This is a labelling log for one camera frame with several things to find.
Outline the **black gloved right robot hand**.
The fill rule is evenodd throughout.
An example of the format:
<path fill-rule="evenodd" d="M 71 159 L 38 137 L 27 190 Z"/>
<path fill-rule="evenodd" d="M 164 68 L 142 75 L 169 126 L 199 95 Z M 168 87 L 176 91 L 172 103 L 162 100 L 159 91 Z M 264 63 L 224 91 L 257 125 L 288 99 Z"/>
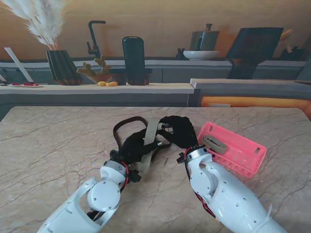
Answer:
<path fill-rule="evenodd" d="M 188 117 L 166 116 L 160 120 L 160 123 L 171 126 L 173 130 L 172 133 L 165 130 L 160 130 L 158 132 L 170 143 L 182 149 L 188 149 L 199 145 L 194 127 Z"/>

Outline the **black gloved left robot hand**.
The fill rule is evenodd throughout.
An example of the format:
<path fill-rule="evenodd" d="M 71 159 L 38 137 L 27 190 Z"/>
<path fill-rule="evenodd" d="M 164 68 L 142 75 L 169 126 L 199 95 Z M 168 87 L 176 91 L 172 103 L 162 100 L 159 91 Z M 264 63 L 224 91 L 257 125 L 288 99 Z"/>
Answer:
<path fill-rule="evenodd" d="M 145 145 L 145 135 L 146 129 L 130 135 L 119 149 L 119 159 L 127 165 L 141 162 L 144 155 L 149 154 L 161 145 L 160 141 L 155 140 L 152 143 Z"/>

